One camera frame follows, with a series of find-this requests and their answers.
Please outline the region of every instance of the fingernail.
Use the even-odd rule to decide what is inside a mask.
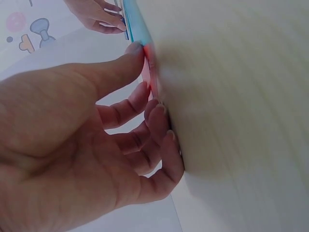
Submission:
[[[166,115],[166,107],[163,105],[163,104],[161,104],[161,103],[159,103],[158,105],[156,105],[156,107],[158,107],[158,108],[163,108],[164,109],[164,114]]]
[[[158,104],[160,104],[160,102],[159,102],[158,99],[153,98],[153,99],[151,99],[151,101],[156,103],[155,106],[157,106]]]
[[[117,27],[122,31],[126,31],[126,26],[123,23],[119,23]]]
[[[173,136],[173,141],[176,141],[176,135],[175,135],[174,131],[169,130],[169,131],[166,133],[166,135],[170,135],[170,134]]]
[[[160,101],[157,97],[153,98],[153,100],[157,100],[160,104],[162,104],[162,101]]]
[[[131,43],[129,47],[127,47],[125,54],[135,54],[139,53],[142,49],[140,42]]]
[[[144,81],[144,82],[146,82],[147,83],[147,90],[149,89],[149,87],[150,87],[150,84],[148,83],[148,81]]]

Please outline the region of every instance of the white table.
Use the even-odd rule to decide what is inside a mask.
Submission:
[[[309,231],[309,1],[137,0],[186,174],[184,232]]]

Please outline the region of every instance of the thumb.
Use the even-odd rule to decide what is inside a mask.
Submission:
[[[92,83],[99,100],[135,81],[144,66],[144,52],[139,42],[132,43],[125,54],[105,63],[81,64],[78,71]]]

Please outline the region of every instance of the dark dot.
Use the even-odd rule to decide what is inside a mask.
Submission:
[[[8,42],[8,43],[13,42],[13,38],[11,36],[9,36],[8,38],[6,38],[6,42]]]

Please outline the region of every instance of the cartoon print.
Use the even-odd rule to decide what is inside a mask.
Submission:
[[[13,37],[12,36],[9,36],[8,38],[6,38],[6,42],[8,42],[8,43],[11,43],[11,42],[13,42]]]
[[[39,18],[30,25],[30,31],[41,36],[40,48],[55,41],[53,36],[48,34],[49,21],[47,18]]]
[[[21,43],[19,44],[19,49],[21,51],[28,51],[30,54],[34,53],[35,49],[27,34],[21,37]]]
[[[14,12],[6,19],[6,28],[10,32],[20,32],[26,26],[26,17],[21,12]]]

